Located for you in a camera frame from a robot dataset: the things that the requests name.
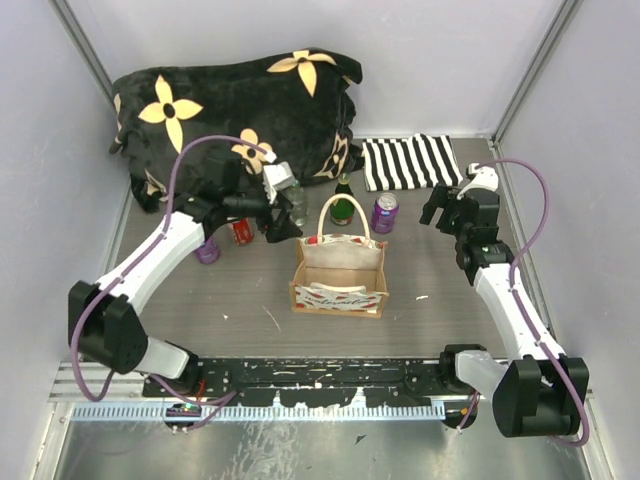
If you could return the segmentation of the green glass bottle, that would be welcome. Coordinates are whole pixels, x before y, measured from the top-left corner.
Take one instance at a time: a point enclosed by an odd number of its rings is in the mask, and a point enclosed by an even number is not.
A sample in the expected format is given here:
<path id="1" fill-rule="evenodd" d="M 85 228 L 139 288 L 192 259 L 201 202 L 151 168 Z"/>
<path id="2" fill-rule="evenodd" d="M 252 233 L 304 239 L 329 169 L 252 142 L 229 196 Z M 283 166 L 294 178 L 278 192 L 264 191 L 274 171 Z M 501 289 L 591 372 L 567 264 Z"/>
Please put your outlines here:
<path id="1" fill-rule="evenodd" d="M 350 187 L 350 175 L 348 173 L 341 173 L 339 175 L 338 184 L 336 185 L 334 193 L 349 196 L 353 195 L 353 191 Z M 355 207 L 347 199 L 337 199 L 331 204 L 329 213 L 334 224 L 338 226 L 346 226 L 353 219 Z"/>

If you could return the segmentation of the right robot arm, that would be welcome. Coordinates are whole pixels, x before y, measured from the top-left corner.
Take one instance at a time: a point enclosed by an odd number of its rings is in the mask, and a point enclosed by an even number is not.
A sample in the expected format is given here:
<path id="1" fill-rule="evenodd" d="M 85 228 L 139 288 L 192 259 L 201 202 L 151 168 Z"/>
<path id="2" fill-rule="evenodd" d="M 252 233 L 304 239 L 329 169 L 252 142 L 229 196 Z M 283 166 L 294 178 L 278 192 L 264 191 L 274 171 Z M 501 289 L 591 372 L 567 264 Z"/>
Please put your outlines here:
<path id="1" fill-rule="evenodd" d="M 445 185 L 436 186 L 423 207 L 424 225 L 442 213 L 436 227 L 454 237 L 456 263 L 488 308 L 509 358 L 502 364 L 481 347 L 448 345 L 440 385 L 452 394 L 471 387 L 487 398 L 507 438 L 567 437 L 582 446 L 590 437 L 588 367 L 567 356 L 542 323 L 514 254 L 498 237 L 499 210 L 500 197 L 491 190 Z"/>

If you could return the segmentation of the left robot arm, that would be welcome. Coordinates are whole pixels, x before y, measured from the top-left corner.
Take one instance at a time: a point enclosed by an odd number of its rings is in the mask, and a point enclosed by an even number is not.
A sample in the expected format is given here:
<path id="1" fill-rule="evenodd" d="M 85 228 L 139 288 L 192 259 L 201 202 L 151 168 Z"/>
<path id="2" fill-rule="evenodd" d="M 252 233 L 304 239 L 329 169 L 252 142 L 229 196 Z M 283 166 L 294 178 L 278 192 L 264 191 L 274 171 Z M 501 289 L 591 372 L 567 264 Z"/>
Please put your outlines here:
<path id="1" fill-rule="evenodd" d="M 138 372 L 155 377 L 166 390 L 188 396 L 202 378 L 199 358 L 184 347 L 149 336 L 140 315 L 155 290 L 192 252 L 205 245 L 222 226 L 242 218 L 254 219 L 270 243 L 300 236 L 290 218 L 291 202 L 284 191 L 295 177 L 290 166 L 267 165 L 262 186 L 238 189 L 240 166 L 227 161 L 210 199 L 178 196 L 156 230 L 124 262 L 96 282 L 77 282 L 68 295 L 68 334 L 72 368 L 78 386 L 93 395 L 82 376 L 79 359 L 86 357 L 112 374 Z"/>

